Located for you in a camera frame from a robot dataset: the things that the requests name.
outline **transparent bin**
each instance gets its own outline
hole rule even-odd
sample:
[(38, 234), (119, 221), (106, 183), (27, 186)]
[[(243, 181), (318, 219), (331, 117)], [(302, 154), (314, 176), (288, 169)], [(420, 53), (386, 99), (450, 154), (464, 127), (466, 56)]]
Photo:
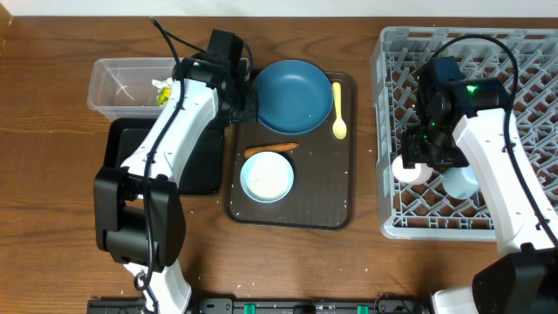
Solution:
[(103, 58), (93, 66), (87, 105), (109, 120), (157, 118), (157, 88), (152, 79), (171, 77), (173, 58)]
[[(452, 199), (435, 171), (422, 185), (394, 178), (393, 159), (401, 134), (417, 124), (415, 71), (443, 44), (465, 34), (498, 38), (514, 53), (519, 86), (514, 113), (521, 143), (542, 188), (558, 209), (558, 31), (439, 27), (387, 27), (371, 56), (372, 104), (376, 109), (376, 163), (380, 231), (392, 239), (495, 241), (492, 219), (481, 193)], [(466, 39), (440, 55), (454, 56), (467, 79), (498, 77), (509, 90), (512, 66), (495, 44)]]

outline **brown tray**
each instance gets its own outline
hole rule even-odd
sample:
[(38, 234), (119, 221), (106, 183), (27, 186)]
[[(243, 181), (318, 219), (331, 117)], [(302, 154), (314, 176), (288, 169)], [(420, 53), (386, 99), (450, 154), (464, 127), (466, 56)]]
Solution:
[[(357, 87), (343, 73), (326, 72), (331, 82), (341, 84), (343, 120), (347, 137), (333, 135), (335, 109), (318, 128), (302, 135), (285, 135), (258, 125), (241, 125), (235, 132), (231, 185), (225, 189), (225, 212), (236, 222), (280, 225), (312, 229), (341, 229), (354, 214)], [(240, 172), (244, 151), (281, 142), (299, 147), (282, 154), (293, 166), (295, 182), (281, 200), (263, 204), (242, 190)]]

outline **yellow spoon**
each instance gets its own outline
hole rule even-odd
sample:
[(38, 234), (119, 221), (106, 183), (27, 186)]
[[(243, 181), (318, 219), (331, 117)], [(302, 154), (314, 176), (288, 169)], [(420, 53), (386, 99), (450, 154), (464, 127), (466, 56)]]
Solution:
[(333, 134), (338, 139), (342, 140), (347, 136), (347, 126), (341, 118), (341, 84), (335, 82), (333, 88), (333, 102), (335, 104), (335, 115), (337, 118), (333, 123)]

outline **carrot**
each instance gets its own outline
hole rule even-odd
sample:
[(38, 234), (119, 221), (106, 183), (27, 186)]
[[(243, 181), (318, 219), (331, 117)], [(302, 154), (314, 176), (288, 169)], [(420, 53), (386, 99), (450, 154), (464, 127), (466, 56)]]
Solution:
[(287, 152), (297, 147), (298, 144), (296, 143), (281, 143), (281, 144), (268, 145), (264, 147), (251, 147), (244, 152), (244, 158), (248, 159), (254, 156), (255, 154), (261, 152), (275, 152), (275, 153)]

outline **white dish rack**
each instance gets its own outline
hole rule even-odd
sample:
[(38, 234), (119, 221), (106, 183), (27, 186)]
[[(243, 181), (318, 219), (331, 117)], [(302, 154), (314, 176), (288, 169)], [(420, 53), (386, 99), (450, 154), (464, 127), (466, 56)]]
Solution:
[[(558, 31), (437, 27), (388, 27), (371, 57), (376, 109), (376, 163), (380, 230), (394, 239), (495, 241), (490, 213), (482, 195), (452, 199), (439, 172), (423, 185), (393, 177), (391, 162), (400, 154), (401, 133), (419, 122), (415, 71), (444, 43), (465, 34), (499, 39), (517, 58), (520, 83), (515, 116), (521, 143), (543, 189), (558, 209)], [(486, 40), (466, 39), (440, 54), (454, 56), (467, 79), (498, 77), (509, 90), (513, 70), (507, 55)]]

